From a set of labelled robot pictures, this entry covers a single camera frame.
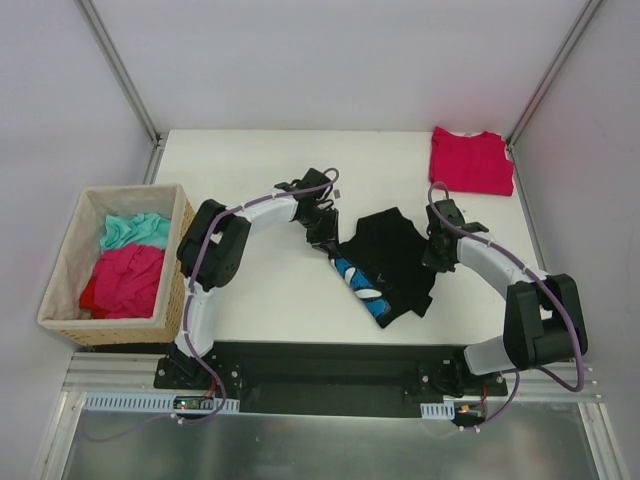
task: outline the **wicker basket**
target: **wicker basket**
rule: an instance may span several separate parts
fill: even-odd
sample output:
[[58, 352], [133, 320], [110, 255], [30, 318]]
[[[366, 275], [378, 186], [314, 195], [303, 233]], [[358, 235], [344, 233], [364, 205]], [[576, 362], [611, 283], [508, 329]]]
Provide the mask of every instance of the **wicker basket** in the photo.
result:
[[[78, 306], [100, 256], [107, 215], [156, 212], [171, 219], [158, 295], [151, 318], [92, 319]], [[184, 281], [176, 250], [194, 217], [180, 185], [90, 187], [83, 190], [45, 292], [38, 323], [81, 345], [171, 342], [178, 333]]]

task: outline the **tabletop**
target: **tabletop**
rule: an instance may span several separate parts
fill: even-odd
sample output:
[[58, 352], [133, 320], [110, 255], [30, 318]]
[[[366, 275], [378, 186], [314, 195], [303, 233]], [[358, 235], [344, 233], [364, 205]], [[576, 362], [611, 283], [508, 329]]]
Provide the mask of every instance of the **tabletop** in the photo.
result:
[[[182, 184], [195, 209], [209, 198], [233, 206], [310, 167], [336, 167], [340, 241], [355, 234], [358, 218], [396, 206], [426, 236], [430, 154], [428, 132], [173, 130], [156, 183]], [[536, 264], [517, 191], [508, 198], [456, 192], [452, 198], [467, 221], [483, 223], [525, 263]], [[423, 318], [408, 312], [381, 329], [293, 222], [249, 239], [212, 321], [216, 340], [227, 341], [439, 345], [502, 334], [504, 300], [470, 269], [438, 274], [430, 295]]]

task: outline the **laundry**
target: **laundry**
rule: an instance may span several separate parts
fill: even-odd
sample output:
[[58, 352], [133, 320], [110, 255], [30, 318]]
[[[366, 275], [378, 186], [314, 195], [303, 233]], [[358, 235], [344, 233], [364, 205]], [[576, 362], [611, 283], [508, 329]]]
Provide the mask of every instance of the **laundry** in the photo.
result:
[[424, 316], [436, 272], [422, 265], [427, 241], [398, 208], [358, 220], [331, 263], [382, 328], [412, 310]]
[[513, 194], [513, 162], [495, 133], [461, 137], [436, 127], [431, 138], [431, 183], [444, 182], [457, 192]]
[[137, 244], [103, 253], [80, 306], [91, 309], [94, 318], [150, 318], [163, 261], [164, 250]]
[[167, 248], [171, 221], [157, 213], [138, 213], [129, 217], [107, 215], [107, 232], [100, 238], [102, 253], [131, 243]]

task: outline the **gray wall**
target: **gray wall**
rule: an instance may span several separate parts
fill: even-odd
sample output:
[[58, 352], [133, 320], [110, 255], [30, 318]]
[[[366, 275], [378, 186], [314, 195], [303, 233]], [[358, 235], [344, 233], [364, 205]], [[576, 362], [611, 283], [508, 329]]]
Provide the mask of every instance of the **gray wall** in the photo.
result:
[[585, 0], [96, 0], [158, 128], [508, 133]]
[[518, 170], [551, 271], [579, 282], [591, 348], [640, 478], [640, 2], [605, 2], [524, 137]]
[[36, 313], [85, 185], [142, 179], [150, 144], [71, 0], [0, 16], [0, 478], [25, 478], [72, 351]]

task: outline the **pink cloth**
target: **pink cloth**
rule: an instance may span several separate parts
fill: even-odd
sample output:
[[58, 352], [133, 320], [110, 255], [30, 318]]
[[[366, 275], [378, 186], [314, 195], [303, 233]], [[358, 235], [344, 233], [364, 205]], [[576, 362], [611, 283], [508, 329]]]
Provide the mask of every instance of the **pink cloth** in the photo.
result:
[[106, 318], [150, 318], [156, 303], [164, 250], [134, 243], [108, 250], [93, 269], [94, 301]]

